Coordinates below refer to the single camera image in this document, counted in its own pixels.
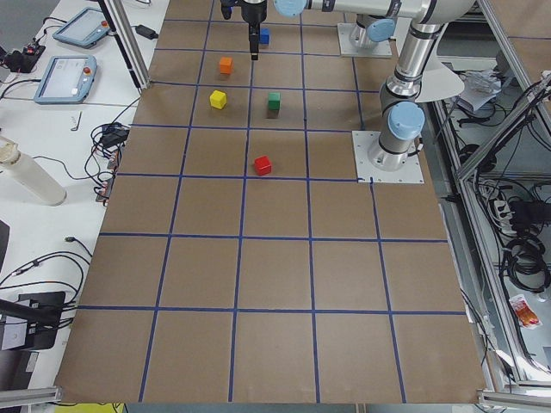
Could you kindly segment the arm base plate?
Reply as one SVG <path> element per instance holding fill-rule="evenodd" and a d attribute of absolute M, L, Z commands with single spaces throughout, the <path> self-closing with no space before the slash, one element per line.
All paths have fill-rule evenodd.
<path fill-rule="evenodd" d="M 378 131 L 353 131 L 356 179 L 361 183 L 424 184 L 416 148 L 411 142 L 402 154 L 390 154 L 379 146 Z"/>
<path fill-rule="evenodd" d="M 340 54 L 344 57 L 389 59 L 392 56 L 390 38 L 395 23 L 383 19 L 362 28 L 357 23 L 338 23 Z"/>

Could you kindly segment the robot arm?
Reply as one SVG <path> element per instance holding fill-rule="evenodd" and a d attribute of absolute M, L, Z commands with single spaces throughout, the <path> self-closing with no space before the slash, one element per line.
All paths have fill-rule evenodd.
<path fill-rule="evenodd" d="M 416 103 L 422 76 L 445 26 L 465 15 L 472 1 L 275 1 L 280 15 L 294 17 L 305 9 L 324 13 L 353 12 L 411 20 L 398 61 L 381 86 L 382 124 L 379 138 L 368 149 L 368 160 L 378 169 L 399 170 L 408 150 L 424 127 L 423 110 Z"/>
<path fill-rule="evenodd" d="M 387 58 L 392 55 L 390 40 L 396 22 L 393 18 L 357 14 L 348 35 L 353 56 Z"/>

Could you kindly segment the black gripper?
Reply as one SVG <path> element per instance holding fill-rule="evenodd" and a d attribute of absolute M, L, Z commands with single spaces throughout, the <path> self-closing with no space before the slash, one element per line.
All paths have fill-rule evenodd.
<path fill-rule="evenodd" d="M 260 44 L 260 25 L 267 17 L 266 0 L 239 0 L 238 5 L 241 8 L 241 16 L 249 24 L 249 45 L 251 60 L 257 61 Z"/>

